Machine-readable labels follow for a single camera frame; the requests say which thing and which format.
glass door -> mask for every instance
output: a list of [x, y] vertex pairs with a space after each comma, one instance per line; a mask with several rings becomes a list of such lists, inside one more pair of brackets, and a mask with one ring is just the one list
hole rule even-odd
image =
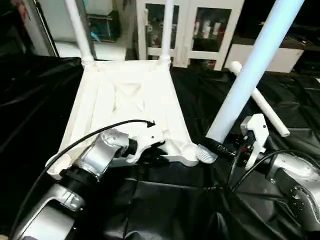
[[181, 62], [183, 67], [221, 70], [244, 0], [191, 1]]
[[220, 51], [231, 9], [198, 7], [194, 21], [192, 51]]
[[[139, 59], [145, 60], [147, 56], [160, 56], [163, 37], [163, 26], [165, 18], [166, 0], [144, 0], [137, 1], [138, 25], [139, 15], [143, 9], [143, 25], [139, 29]], [[182, 48], [180, 47], [184, 40], [185, 17], [188, 11], [188, 1], [174, 0], [172, 32], [171, 32], [171, 50], [173, 65], [179, 65]]]

black plastic sheet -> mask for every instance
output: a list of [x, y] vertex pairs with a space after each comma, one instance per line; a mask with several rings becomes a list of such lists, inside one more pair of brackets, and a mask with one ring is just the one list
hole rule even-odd
[[[0, 234], [45, 162], [57, 152], [82, 76], [78, 58], [0, 58]], [[192, 140], [204, 136], [234, 76], [173, 68], [172, 79]], [[268, 147], [319, 155], [320, 85], [310, 77], [267, 74], [259, 90], [289, 127], [280, 137], [268, 123]], [[245, 116], [259, 113], [250, 100]], [[149, 157], [152, 163], [157, 157]], [[298, 240], [305, 237], [278, 189], [254, 172], [231, 194], [221, 188], [229, 164], [186, 167], [180, 163], [111, 168], [94, 202], [78, 221], [76, 239], [108, 240]], [[243, 173], [236, 169], [235, 180]], [[30, 202], [52, 184], [46, 177]]]

